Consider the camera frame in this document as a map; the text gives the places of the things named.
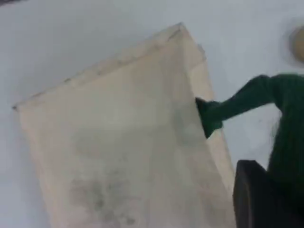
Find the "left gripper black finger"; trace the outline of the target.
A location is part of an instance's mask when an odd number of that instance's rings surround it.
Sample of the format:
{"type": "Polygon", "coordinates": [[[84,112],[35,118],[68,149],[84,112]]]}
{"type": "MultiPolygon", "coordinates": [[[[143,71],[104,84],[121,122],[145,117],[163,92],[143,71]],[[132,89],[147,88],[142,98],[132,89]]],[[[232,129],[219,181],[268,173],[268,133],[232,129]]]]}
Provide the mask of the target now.
{"type": "Polygon", "coordinates": [[[254,160],[237,162],[233,188],[237,228],[302,228],[304,216],[289,204],[254,160]]]}

